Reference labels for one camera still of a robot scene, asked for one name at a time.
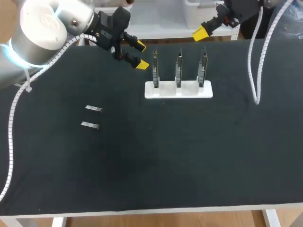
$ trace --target table leg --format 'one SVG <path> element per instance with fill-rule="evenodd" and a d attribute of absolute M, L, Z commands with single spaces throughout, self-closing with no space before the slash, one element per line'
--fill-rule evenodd
<path fill-rule="evenodd" d="M 3 218 L 1 219 L 7 227 L 38 227 L 30 218 Z"/>
<path fill-rule="evenodd" d="M 276 210 L 263 210 L 262 212 L 267 227 L 281 227 Z"/>
<path fill-rule="evenodd" d="M 54 218 L 52 227 L 65 227 L 66 219 L 65 217 Z"/>
<path fill-rule="evenodd" d="M 303 226 L 303 213 L 290 225 L 290 227 L 302 227 Z"/>

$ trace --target white stand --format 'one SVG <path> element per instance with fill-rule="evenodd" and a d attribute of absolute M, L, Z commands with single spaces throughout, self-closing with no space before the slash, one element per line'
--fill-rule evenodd
<path fill-rule="evenodd" d="M 266 227 L 281 227 L 276 210 L 262 210 Z"/>
<path fill-rule="evenodd" d="M 66 217 L 53 218 L 52 227 L 65 227 Z M 7 227 L 38 227 L 32 218 L 2 218 Z"/>
<path fill-rule="evenodd" d="M 145 98 L 212 98 L 213 89 L 210 81 L 199 87 L 197 80 L 183 80 L 181 88 L 177 88 L 176 81 L 160 81 L 159 88 L 154 87 L 152 81 L 145 83 Z"/>

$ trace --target black cloth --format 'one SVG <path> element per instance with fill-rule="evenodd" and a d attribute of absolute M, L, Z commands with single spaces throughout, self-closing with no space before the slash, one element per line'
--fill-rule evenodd
<path fill-rule="evenodd" d="M 259 106 L 247 41 L 150 45 L 141 56 L 151 63 L 158 49 L 160 79 L 174 80 L 182 47 L 183 80 L 196 79 L 204 46 L 211 99 L 145 99 L 152 67 L 135 71 L 98 47 L 68 50 L 19 100 L 0 216 L 303 202 L 303 42 L 269 45 Z M 1 189 L 17 90 L 0 92 Z"/>

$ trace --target metal part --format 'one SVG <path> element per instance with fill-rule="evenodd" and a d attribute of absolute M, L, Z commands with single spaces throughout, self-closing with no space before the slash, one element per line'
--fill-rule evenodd
<path fill-rule="evenodd" d="M 89 127 L 89 128 L 93 128 L 93 129 L 99 130 L 99 125 L 98 124 L 92 124 L 92 123 L 88 123 L 88 122 L 82 122 L 81 125 Z"/>
<path fill-rule="evenodd" d="M 56 13 L 58 18 L 64 23 L 68 33 L 80 35 L 86 32 L 92 23 L 94 8 L 93 0 L 64 0 L 60 1 Z"/>
<path fill-rule="evenodd" d="M 152 79 L 155 88 L 159 88 L 159 73 L 158 73 L 158 59 L 157 59 L 157 51 L 153 52 L 153 66 L 152 66 Z"/>
<path fill-rule="evenodd" d="M 181 87 L 182 82 L 182 49 L 180 50 L 180 53 L 177 56 L 176 61 L 176 84 L 177 88 Z"/>
<path fill-rule="evenodd" d="M 79 23 L 76 20 L 73 20 L 71 22 L 71 26 L 73 26 L 73 27 L 78 27 L 78 25 L 79 25 Z"/>
<path fill-rule="evenodd" d="M 17 23 L 16 31 L 11 39 L 11 45 L 20 58 L 34 65 L 44 65 L 48 63 L 58 52 L 58 50 L 42 48 L 29 40 L 22 31 L 20 23 Z"/>
<path fill-rule="evenodd" d="M 103 111 L 102 108 L 100 108 L 100 107 L 95 107 L 95 106 L 91 106 L 91 105 L 87 105 L 87 106 L 85 107 L 85 109 L 97 111 L 97 112 L 100 112 L 100 113 L 102 113 L 102 111 Z"/>
<path fill-rule="evenodd" d="M 206 48 L 204 47 L 204 51 L 202 51 L 200 62 L 199 62 L 199 68 L 198 68 L 198 83 L 199 87 L 204 87 L 204 81 L 206 77 L 206 68 L 207 68 L 207 53 Z"/>

